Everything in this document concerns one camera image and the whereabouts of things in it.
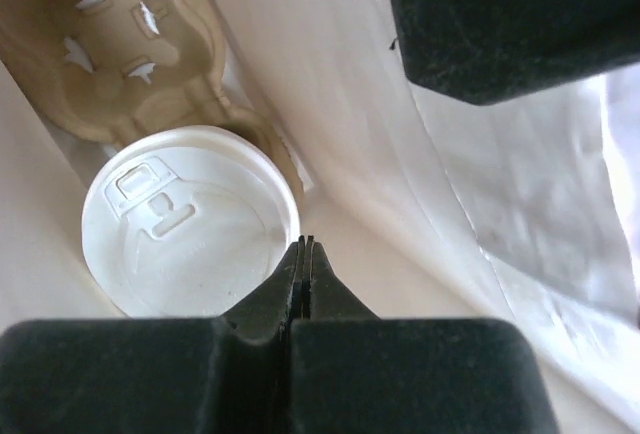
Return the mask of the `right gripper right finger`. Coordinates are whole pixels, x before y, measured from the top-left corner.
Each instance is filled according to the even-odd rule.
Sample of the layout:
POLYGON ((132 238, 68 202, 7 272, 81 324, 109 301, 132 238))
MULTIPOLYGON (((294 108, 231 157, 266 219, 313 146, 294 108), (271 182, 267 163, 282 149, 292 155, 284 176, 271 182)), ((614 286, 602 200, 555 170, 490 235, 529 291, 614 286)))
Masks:
POLYGON ((534 353, 492 318, 382 319, 309 240, 290 331, 295 433, 555 433, 534 353))

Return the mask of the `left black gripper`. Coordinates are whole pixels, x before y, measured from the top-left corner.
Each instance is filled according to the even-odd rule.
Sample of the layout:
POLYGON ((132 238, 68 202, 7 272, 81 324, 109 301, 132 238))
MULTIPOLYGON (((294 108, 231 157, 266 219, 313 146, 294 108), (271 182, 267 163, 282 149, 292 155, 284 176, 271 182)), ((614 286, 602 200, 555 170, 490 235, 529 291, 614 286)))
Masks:
POLYGON ((407 79, 473 105, 639 60, 639 0, 390 1, 407 79))

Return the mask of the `brown paper takeout bag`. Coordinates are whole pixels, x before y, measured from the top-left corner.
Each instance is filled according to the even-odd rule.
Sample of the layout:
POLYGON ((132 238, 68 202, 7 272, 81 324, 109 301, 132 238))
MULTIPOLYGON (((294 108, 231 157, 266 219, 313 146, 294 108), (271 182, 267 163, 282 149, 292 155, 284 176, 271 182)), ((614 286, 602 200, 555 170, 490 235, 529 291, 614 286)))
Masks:
MULTIPOLYGON (((210 2, 227 95, 270 120, 302 181, 296 241, 379 318, 512 324, 555 433, 637 432, 639 193, 616 122, 639 116, 639 60, 479 106, 407 79, 390 0, 210 2)), ((1 59, 1 337, 216 317, 129 317, 90 274, 84 201, 124 148, 57 127, 1 59)))

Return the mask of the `single brown pulp carrier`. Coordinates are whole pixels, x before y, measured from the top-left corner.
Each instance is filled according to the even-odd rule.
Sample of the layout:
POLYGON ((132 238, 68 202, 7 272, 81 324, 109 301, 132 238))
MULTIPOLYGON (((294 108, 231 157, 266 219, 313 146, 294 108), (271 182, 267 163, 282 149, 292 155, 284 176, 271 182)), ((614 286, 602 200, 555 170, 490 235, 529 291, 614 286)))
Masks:
POLYGON ((236 133, 303 184, 264 115, 223 86, 210 0, 1 0, 1 59, 35 110, 86 141, 124 148, 189 125, 236 133))

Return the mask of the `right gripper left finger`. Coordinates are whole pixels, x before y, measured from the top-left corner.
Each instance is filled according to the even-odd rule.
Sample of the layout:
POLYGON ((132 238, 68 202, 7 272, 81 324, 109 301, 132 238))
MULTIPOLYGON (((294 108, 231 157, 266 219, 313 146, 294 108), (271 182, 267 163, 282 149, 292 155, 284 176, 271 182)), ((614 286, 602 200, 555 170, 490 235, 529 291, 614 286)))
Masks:
POLYGON ((283 433, 305 243, 216 317, 32 320, 1 337, 5 433, 283 433))

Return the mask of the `single white cup lid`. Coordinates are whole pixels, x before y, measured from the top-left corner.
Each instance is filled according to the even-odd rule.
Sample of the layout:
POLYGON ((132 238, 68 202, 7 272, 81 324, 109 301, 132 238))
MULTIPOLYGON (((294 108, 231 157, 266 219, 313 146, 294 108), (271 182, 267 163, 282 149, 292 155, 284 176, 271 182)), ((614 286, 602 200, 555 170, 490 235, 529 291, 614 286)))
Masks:
POLYGON ((224 313, 271 276, 299 234, 276 165, 210 126, 124 148, 92 181, 81 222, 90 274, 132 318, 224 313))

